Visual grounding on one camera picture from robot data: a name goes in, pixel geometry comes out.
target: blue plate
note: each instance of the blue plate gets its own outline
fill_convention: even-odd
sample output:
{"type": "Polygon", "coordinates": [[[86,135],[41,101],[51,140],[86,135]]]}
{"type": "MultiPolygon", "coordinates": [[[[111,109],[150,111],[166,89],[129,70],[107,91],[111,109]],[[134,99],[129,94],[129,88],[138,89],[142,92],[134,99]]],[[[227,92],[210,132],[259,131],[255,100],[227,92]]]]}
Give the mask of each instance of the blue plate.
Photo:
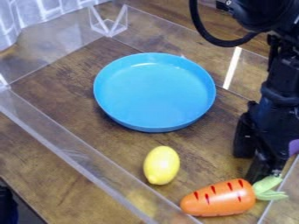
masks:
{"type": "Polygon", "coordinates": [[[139,53],[110,63],[94,83],[99,106],[133,130],[167,132],[210,109],[217,88],[206,70],[167,53],[139,53]]]}

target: table surface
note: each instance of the table surface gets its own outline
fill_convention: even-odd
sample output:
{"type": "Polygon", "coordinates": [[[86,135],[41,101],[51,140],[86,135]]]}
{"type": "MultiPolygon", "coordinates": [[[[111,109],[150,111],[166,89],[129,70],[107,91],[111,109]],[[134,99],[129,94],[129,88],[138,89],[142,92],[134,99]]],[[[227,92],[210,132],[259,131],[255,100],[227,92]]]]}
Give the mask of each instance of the table surface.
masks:
{"type": "MultiPolygon", "coordinates": [[[[194,29],[186,1],[129,2],[194,29]]],[[[234,39],[245,34],[230,16],[210,8],[201,10],[210,31],[221,38],[234,39]]],[[[261,35],[243,47],[267,56],[266,36],[261,35]]],[[[173,146],[182,157],[178,179],[170,185],[153,188],[178,204],[201,183],[245,176],[250,161],[235,159],[230,151],[247,100],[219,87],[210,113],[187,129],[157,135],[125,129],[99,109],[93,81],[110,61],[131,53],[138,50],[111,38],[102,38],[14,83],[13,89],[145,182],[138,166],[146,153],[161,144],[173,146]]],[[[251,85],[259,89],[261,83],[251,85]]],[[[0,115],[0,130],[0,176],[49,223],[143,223],[5,115],[0,115]]],[[[257,223],[266,205],[258,202],[242,215],[201,220],[257,223]]]]}

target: yellow lemon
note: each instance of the yellow lemon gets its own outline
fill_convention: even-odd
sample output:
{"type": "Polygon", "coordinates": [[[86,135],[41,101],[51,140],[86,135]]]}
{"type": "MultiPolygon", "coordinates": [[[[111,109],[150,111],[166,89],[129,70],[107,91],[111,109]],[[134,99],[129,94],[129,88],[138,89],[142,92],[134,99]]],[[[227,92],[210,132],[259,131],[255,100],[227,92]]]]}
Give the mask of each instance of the yellow lemon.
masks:
{"type": "Polygon", "coordinates": [[[145,159],[145,176],[154,185],[166,185],[181,169],[181,158],[169,146],[154,148],[145,159]]]}

